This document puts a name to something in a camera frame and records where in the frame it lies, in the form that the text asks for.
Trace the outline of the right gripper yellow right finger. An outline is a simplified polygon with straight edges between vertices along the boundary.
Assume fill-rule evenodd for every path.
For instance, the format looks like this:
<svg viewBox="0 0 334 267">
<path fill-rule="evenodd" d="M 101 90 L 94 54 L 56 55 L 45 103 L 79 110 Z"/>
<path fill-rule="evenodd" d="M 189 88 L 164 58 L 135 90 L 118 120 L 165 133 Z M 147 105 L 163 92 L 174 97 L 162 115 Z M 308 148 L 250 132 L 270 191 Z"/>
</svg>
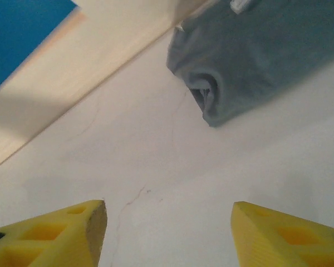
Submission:
<svg viewBox="0 0 334 267">
<path fill-rule="evenodd" d="M 249 202 L 230 225 L 240 267 L 334 267 L 334 228 Z"/>
</svg>

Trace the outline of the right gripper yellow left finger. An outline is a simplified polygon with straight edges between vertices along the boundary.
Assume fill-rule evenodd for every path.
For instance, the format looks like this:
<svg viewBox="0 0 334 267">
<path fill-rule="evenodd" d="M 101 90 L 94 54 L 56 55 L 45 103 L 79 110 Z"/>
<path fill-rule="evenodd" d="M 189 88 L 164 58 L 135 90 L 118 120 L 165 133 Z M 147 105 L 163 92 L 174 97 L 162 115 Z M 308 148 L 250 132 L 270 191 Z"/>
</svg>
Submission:
<svg viewBox="0 0 334 267">
<path fill-rule="evenodd" d="M 0 227 L 0 267 L 98 267 L 106 228 L 103 200 Z"/>
</svg>

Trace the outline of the gray t-shirt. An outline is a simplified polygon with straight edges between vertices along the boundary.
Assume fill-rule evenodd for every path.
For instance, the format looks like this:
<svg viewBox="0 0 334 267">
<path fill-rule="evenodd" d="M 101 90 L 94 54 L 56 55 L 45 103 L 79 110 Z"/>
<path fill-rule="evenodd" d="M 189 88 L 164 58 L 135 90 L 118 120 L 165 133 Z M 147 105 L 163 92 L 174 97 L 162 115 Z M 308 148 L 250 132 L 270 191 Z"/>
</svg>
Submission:
<svg viewBox="0 0 334 267">
<path fill-rule="evenodd" d="M 211 127 L 334 60 L 334 0 L 215 0 L 174 30 L 167 68 Z"/>
</svg>

